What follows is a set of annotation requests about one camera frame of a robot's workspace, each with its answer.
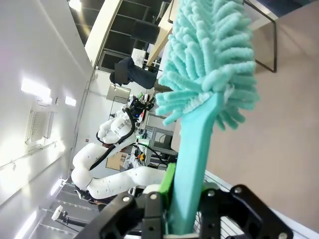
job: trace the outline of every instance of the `black shelving unit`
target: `black shelving unit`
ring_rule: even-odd
[[[98,67],[113,72],[114,64],[131,55],[134,48],[146,50],[148,43],[131,38],[136,20],[155,23],[160,11],[160,0],[123,0],[100,56]]]
[[[83,45],[85,45],[91,33],[91,29],[95,23],[95,20],[104,3],[104,0],[81,0],[81,3],[82,8],[80,12],[77,12],[71,7],[69,9],[75,22],[76,28],[79,32],[82,43]]]

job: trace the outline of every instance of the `beige floor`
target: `beige floor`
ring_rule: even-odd
[[[278,72],[258,67],[261,101],[237,131],[214,130],[207,170],[249,186],[270,207],[319,232],[319,2],[278,19]],[[272,64],[272,26],[254,32]],[[178,148],[178,126],[173,148]]]

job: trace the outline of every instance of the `wooden table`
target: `wooden table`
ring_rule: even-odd
[[[168,20],[175,21],[177,5],[178,0],[172,0],[159,23],[159,35],[154,46],[151,48],[147,66],[150,66],[153,63],[153,61],[159,55],[160,51],[165,47],[166,43],[168,42],[168,35],[171,34],[173,28],[173,24],[169,23]]]

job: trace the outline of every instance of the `ceiling light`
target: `ceiling light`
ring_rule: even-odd
[[[67,97],[65,97],[65,103],[67,105],[70,105],[70,106],[75,106],[76,105],[76,100],[67,96]]]
[[[70,8],[73,8],[76,11],[80,11],[82,8],[82,3],[80,0],[70,0],[69,1]]]
[[[18,232],[18,234],[15,236],[14,239],[22,239],[26,232],[29,230],[29,228],[32,226],[33,222],[36,219],[36,211],[32,213],[32,215],[25,221],[22,228]]]
[[[61,182],[62,182],[62,179],[59,178],[59,180],[53,185],[53,187],[51,188],[51,191],[50,191],[51,196],[56,192],[56,190],[58,190]]]
[[[23,92],[39,96],[42,99],[48,99],[51,94],[51,90],[49,88],[29,79],[23,79],[21,90]]]

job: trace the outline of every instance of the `white wall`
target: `white wall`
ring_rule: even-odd
[[[57,147],[17,160],[15,171],[8,167],[0,170],[2,203],[69,153],[81,99],[93,69],[66,1],[2,0],[0,15],[0,166],[28,153],[25,132],[36,97],[20,90],[25,78],[50,88],[53,101],[59,98],[59,105],[50,110],[56,112],[53,140],[61,140]],[[76,107],[65,105],[66,96],[77,101]]]
[[[40,173],[34,180],[14,194],[10,200],[0,208],[0,234],[2,239],[13,239],[26,220],[36,211],[36,219],[26,232],[23,239],[28,239],[44,211],[39,207],[48,208],[53,202],[54,196],[50,192],[59,177],[66,178],[69,170],[70,152],[63,155],[52,163],[45,171]]]

